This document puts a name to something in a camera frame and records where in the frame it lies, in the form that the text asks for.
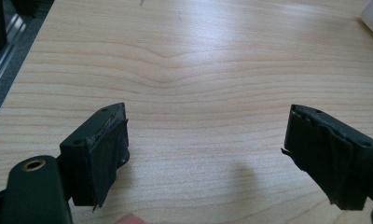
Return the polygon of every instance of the screw hole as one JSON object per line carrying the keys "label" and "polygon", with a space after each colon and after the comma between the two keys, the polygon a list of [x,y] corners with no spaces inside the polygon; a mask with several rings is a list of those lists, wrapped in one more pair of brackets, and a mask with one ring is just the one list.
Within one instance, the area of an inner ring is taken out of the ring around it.
{"label": "screw hole", "polygon": [[46,162],[44,160],[29,161],[23,166],[23,171],[32,172],[32,171],[38,170],[41,167],[43,167],[45,163]]}
{"label": "screw hole", "polygon": [[81,144],[81,143],[82,143],[82,141],[79,140],[79,139],[78,139],[78,140],[75,140],[75,141],[73,142],[74,145],[79,145],[79,144]]}
{"label": "screw hole", "polygon": [[361,144],[363,147],[371,147],[371,146],[372,146],[371,143],[366,142],[366,141],[361,141],[360,144]]}

